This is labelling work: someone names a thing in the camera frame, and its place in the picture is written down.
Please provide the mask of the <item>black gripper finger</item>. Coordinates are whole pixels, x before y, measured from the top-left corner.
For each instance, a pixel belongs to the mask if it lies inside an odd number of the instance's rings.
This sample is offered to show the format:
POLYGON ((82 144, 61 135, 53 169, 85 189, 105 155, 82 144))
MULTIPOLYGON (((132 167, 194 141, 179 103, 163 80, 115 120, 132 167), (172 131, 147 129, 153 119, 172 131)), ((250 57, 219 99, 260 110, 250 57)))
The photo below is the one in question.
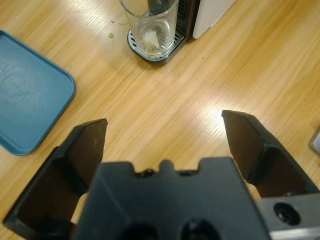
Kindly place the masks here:
POLYGON ((227 141, 245 181, 262 198, 318 194, 320 190, 285 147, 251 114, 223 110, 227 141))
POLYGON ((101 118, 75 126, 26 185, 3 225, 24 239, 70 239, 78 201, 102 162, 107 125, 101 118))

